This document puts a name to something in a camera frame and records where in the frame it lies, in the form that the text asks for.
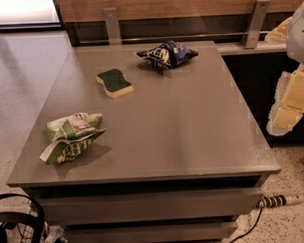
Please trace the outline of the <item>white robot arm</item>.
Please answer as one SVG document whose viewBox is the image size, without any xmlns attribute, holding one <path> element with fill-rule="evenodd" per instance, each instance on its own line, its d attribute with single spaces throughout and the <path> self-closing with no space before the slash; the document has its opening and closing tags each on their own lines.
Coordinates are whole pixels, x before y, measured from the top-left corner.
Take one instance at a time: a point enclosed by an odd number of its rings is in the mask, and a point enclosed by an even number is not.
<svg viewBox="0 0 304 243">
<path fill-rule="evenodd" d="M 299 63 L 292 73 L 281 73 L 266 126 L 270 135 L 284 136 L 304 115 L 304 1 L 292 17 L 271 30 L 265 40 L 285 43 L 287 56 Z"/>
</svg>

